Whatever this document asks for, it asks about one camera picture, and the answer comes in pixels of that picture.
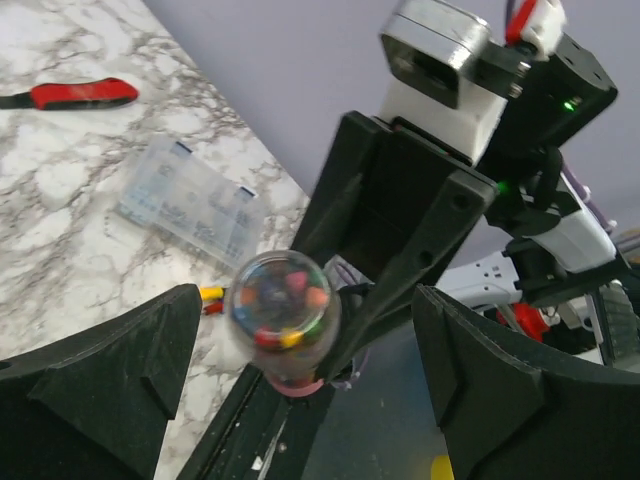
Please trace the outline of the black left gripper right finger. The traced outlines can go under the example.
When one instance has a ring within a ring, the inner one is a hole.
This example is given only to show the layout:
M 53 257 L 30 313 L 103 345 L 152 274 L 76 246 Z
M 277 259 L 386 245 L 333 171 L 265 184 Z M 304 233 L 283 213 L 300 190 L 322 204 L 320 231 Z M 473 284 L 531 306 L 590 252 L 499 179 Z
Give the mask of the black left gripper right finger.
M 636 479 L 639 376 L 417 287 L 413 324 L 457 479 Z

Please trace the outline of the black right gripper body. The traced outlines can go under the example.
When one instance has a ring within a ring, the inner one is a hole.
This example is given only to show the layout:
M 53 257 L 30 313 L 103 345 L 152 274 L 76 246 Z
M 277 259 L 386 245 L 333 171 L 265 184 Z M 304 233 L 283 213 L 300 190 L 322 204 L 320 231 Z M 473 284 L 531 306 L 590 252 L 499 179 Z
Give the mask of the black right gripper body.
M 336 191 L 360 191 L 335 251 L 371 280 L 408 245 L 412 264 L 439 277 L 497 195 L 494 181 L 444 153 L 404 120 L 345 114 L 321 175 Z

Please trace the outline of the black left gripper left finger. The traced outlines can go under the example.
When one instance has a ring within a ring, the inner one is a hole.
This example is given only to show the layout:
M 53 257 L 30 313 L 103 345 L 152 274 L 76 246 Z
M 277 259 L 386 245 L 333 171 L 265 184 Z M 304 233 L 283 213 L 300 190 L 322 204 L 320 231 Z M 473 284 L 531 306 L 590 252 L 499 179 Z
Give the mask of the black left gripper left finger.
M 151 479 L 201 315 L 193 284 L 1 362 L 4 479 Z

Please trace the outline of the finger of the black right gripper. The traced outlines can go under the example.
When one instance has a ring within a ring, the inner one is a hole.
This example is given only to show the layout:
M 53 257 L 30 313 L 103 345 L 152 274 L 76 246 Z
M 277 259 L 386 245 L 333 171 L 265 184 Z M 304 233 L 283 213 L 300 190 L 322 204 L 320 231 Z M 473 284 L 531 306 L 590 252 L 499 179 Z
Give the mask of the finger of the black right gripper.
M 392 257 L 372 291 L 344 321 L 316 377 L 333 379 L 353 354 L 398 326 L 388 319 L 407 307 L 418 283 L 433 285 L 498 194 L 495 182 L 454 172 L 444 181 L 411 236 Z
M 291 249 L 324 267 L 339 250 L 362 189 L 362 173 L 322 185 L 311 198 Z

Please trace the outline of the clear bottle pink cap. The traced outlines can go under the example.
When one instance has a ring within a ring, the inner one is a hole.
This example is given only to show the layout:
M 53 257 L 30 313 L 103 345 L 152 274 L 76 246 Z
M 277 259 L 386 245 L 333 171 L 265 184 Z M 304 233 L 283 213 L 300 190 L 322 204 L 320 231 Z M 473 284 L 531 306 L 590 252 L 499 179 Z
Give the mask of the clear bottle pink cap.
M 316 371 L 335 343 L 341 301 L 322 268 L 294 250 L 261 253 L 236 273 L 224 298 L 230 336 L 273 388 L 317 392 Z

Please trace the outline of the red black utility knife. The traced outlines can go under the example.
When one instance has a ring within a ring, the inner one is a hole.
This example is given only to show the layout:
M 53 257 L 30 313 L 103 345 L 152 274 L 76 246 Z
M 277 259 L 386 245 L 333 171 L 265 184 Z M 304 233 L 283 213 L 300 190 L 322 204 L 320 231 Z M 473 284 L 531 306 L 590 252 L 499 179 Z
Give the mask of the red black utility knife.
M 1 109 L 42 111 L 101 110 L 134 102 L 138 90 L 113 77 L 86 83 L 45 83 L 29 91 L 2 96 Z

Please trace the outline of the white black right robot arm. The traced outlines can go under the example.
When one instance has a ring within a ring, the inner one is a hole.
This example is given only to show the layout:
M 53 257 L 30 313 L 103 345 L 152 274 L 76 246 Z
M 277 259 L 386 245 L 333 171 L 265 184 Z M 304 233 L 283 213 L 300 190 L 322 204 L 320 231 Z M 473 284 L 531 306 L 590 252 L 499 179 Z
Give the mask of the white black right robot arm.
M 316 378 L 335 378 L 406 322 L 419 284 L 472 309 L 548 307 L 623 273 L 560 151 L 616 96 L 596 57 L 564 37 L 508 102 L 478 164 L 406 110 L 345 114 L 293 248 L 318 263 L 340 256 L 369 285 L 362 303 L 344 307 Z

